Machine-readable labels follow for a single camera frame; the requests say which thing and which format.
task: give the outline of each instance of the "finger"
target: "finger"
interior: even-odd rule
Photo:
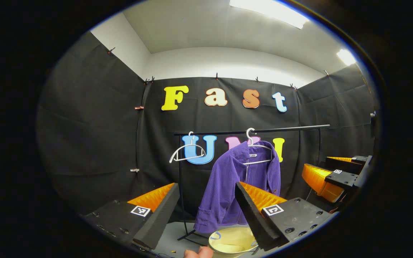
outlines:
[[[184,251],[184,258],[199,258],[199,255],[192,251],[192,250],[185,250]]]
[[[212,258],[213,257],[213,250],[211,250],[211,248],[209,248],[209,247],[200,247],[199,257],[200,258]]]

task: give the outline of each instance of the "clothes hanger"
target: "clothes hanger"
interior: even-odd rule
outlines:
[[[246,130],[246,137],[248,137],[248,139],[250,139],[250,141],[251,141],[251,144],[248,145],[248,147],[262,147],[262,148],[269,149],[269,150],[271,151],[271,157],[270,157],[269,160],[261,160],[261,161],[255,161],[255,162],[248,162],[248,163],[243,163],[243,165],[251,165],[251,164],[264,163],[264,162],[269,162],[269,161],[271,161],[274,152],[272,151],[271,148],[269,148],[269,147],[267,147],[267,146],[254,145],[254,144],[253,144],[253,139],[250,137],[250,131],[251,131],[251,130],[254,131],[254,128],[248,128],[248,129]]]
[[[172,156],[171,156],[171,158],[170,158],[169,163],[171,163],[173,160],[175,160],[175,161],[181,161],[181,160],[187,160],[187,159],[191,159],[191,158],[195,158],[195,157],[203,157],[203,156],[205,156],[205,154],[206,154],[207,152],[205,152],[205,150],[204,150],[202,147],[200,147],[200,146],[198,146],[198,145],[196,145],[196,144],[192,144],[192,141],[194,140],[194,135],[193,135],[193,133],[194,133],[194,132],[192,132],[192,131],[189,132],[189,136],[190,136],[190,134],[192,134],[192,139],[190,139],[190,144],[183,145],[183,146],[179,147],[177,150],[175,150],[175,152],[173,152],[173,154],[172,154]],[[178,158],[178,151],[181,150],[182,148],[186,147],[186,146],[197,146],[197,147],[199,147],[199,148],[202,150],[201,153],[200,153],[200,156],[187,157],[187,158],[179,159],[179,158]]]

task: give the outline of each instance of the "decorative letter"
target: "decorative letter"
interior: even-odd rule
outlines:
[[[182,137],[182,141],[184,142],[184,145],[190,144],[190,140],[192,139],[192,136],[185,135]],[[215,135],[205,135],[203,137],[203,140],[206,142],[206,153],[204,157],[195,157],[198,156],[196,152],[197,146],[186,146],[184,147],[184,156],[185,157],[195,157],[191,159],[187,159],[192,164],[206,164],[210,162],[213,157],[214,157],[214,141],[216,141],[217,137]],[[199,137],[194,135],[194,140],[192,141],[192,144],[197,144],[197,141],[199,140]]]
[[[164,90],[166,91],[165,94],[165,104],[162,106],[162,110],[176,110],[177,105],[175,104],[175,100],[179,103],[182,101],[182,92],[188,93],[189,88],[185,86],[173,86],[173,87],[165,87]]]
[[[273,140],[274,145],[275,145],[275,151],[278,154],[278,159],[280,160],[280,162],[283,161],[283,157],[281,156],[282,151],[283,151],[283,143],[285,142],[285,139],[283,138],[275,138]]]
[[[256,143],[261,140],[260,137],[251,137],[251,138],[253,139],[253,143]],[[227,137],[226,142],[229,144],[228,150],[240,144],[240,140],[238,139],[238,137]]]
[[[207,106],[216,106],[216,105],[225,106],[227,104],[226,93],[224,92],[223,89],[212,88],[212,89],[207,90],[206,94],[208,95],[205,98],[205,104]]]
[[[245,90],[242,100],[243,106],[246,108],[257,108],[259,106],[259,93],[257,90]]]
[[[275,99],[275,101],[277,102],[277,109],[280,112],[286,112],[286,110],[288,110],[288,108],[286,108],[285,106],[283,106],[283,101],[285,100],[285,97],[281,95],[281,93],[277,92],[274,95],[272,95],[272,98]]]

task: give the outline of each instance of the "fluorescent light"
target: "fluorescent light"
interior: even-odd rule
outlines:
[[[350,51],[341,49],[338,53],[337,56],[346,64],[346,65],[351,65],[356,63],[356,60],[354,56],[350,53]]]
[[[262,13],[298,29],[308,21],[300,13],[274,0],[231,0],[231,6]]]

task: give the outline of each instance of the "clothing rack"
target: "clothing rack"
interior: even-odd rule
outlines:
[[[286,128],[273,128],[273,129],[256,129],[253,130],[254,133],[270,133],[270,132],[287,132],[287,131],[305,131],[305,130],[318,130],[318,157],[317,157],[317,166],[319,165],[319,158],[320,158],[320,152],[321,152],[321,129],[323,128],[329,128],[331,125],[330,124],[323,124],[323,125],[312,125],[312,126],[299,126],[299,127],[286,127]],[[218,134],[245,134],[245,131],[221,131],[221,132],[208,132],[208,133],[195,133],[195,135],[208,135],[208,134],[212,134],[212,135],[218,135]],[[174,133],[174,136],[178,136],[179,138],[179,147],[182,147],[182,140],[181,140],[181,136],[182,135],[186,135],[186,133]],[[184,222],[184,229],[186,230],[186,234],[180,238],[178,238],[177,240],[182,240],[182,239],[186,239],[190,242],[196,243],[198,245],[202,245],[198,242],[195,242],[193,240],[187,239],[187,237],[189,235],[198,235],[199,237],[203,237],[203,238],[208,238],[206,236],[203,235],[199,235],[195,233],[195,230],[192,230],[191,232],[187,231],[187,226],[186,226],[186,219],[184,216],[184,200],[182,198],[182,170],[181,170],[181,163],[182,162],[178,162],[178,167],[179,167],[179,196],[181,199],[181,209],[182,209],[182,220]]]

